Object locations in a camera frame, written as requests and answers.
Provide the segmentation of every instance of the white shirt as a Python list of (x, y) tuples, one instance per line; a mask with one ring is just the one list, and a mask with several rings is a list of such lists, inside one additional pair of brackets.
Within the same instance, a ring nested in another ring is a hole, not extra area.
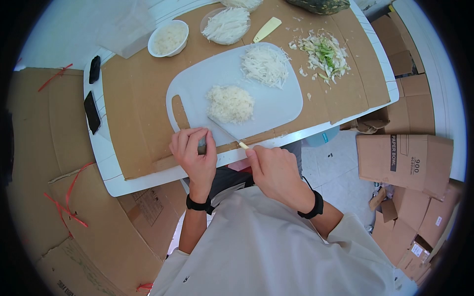
[(230, 192), (191, 255), (164, 262), (157, 295), (391, 295), (394, 267), (356, 215), (325, 243), (307, 219), (257, 186)]

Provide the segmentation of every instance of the person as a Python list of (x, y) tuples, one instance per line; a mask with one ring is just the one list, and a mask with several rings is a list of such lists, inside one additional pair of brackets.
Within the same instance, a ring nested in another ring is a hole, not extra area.
[[(207, 152), (198, 155), (203, 137)], [(179, 246), (165, 260), (150, 296), (394, 291), (394, 267), (359, 219), (342, 214), (302, 181), (301, 144), (299, 153), (247, 149), (252, 176), (216, 169), (216, 144), (206, 128), (177, 132), (170, 149), (189, 176), (188, 209)], [(215, 215), (207, 227), (211, 210)]]

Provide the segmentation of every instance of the green pumpkin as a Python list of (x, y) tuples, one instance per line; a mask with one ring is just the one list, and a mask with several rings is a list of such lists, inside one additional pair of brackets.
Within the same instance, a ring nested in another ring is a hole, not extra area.
[(286, 0), (288, 3), (302, 7), (317, 14), (330, 15), (349, 8), (349, 0)]

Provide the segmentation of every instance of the smartphone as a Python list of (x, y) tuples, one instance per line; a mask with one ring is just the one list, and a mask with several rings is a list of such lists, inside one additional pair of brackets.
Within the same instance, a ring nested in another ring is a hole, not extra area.
[(100, 117), (97, 107), (95, 106), (94, 97), (92, 96), (92, 91), (86, 96), (84, 100), (84, 109), (86, 110), (87, 121), (89, 122), (89, 128), (92, 131), (92, 134), (95, 134), (100, 126)]

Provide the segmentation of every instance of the blue container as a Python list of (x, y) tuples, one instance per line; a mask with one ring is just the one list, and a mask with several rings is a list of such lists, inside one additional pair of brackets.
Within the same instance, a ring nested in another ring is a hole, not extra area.
[(303, 139), (302, 146), (319, 147), (331, 141), (339, 133), (339, 126), (334, 126), (324, 132)]

